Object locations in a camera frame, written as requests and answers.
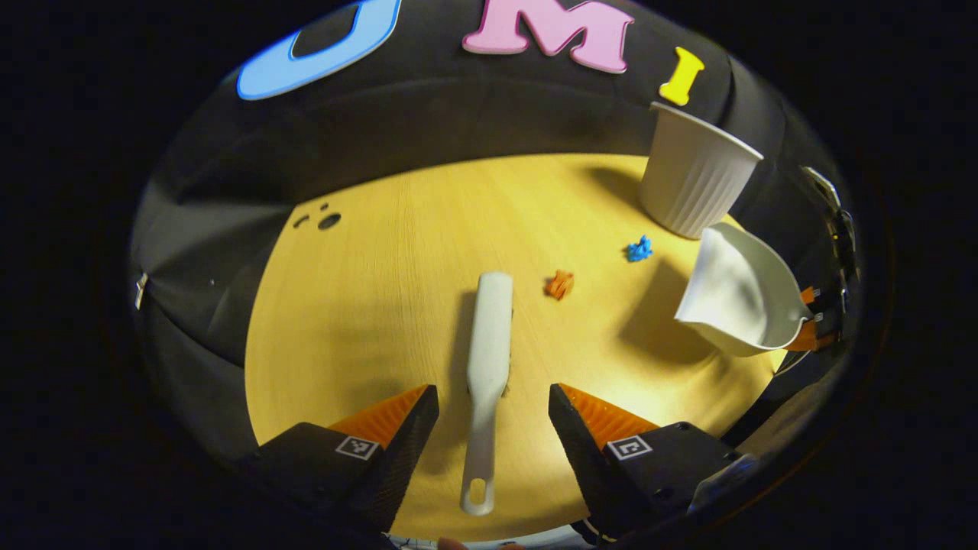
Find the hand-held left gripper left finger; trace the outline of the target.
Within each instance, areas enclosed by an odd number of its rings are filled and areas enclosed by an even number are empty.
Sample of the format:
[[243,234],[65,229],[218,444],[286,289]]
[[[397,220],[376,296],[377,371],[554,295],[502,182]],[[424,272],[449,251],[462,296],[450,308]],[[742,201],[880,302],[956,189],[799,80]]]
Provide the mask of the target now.
[[439,418],[438,391],[420,384],[328,427],[297,422],[237,460],[237,472],[332,526],[390,532]]

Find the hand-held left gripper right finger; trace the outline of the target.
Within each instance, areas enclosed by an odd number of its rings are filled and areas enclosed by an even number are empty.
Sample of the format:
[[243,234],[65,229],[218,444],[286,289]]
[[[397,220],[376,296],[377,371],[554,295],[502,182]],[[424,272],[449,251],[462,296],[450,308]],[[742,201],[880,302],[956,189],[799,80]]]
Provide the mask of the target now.
[[691,422],[653,422],[565,383],[552,422],[598,537],[607,541],[698,513],[751,477],[754,455]]

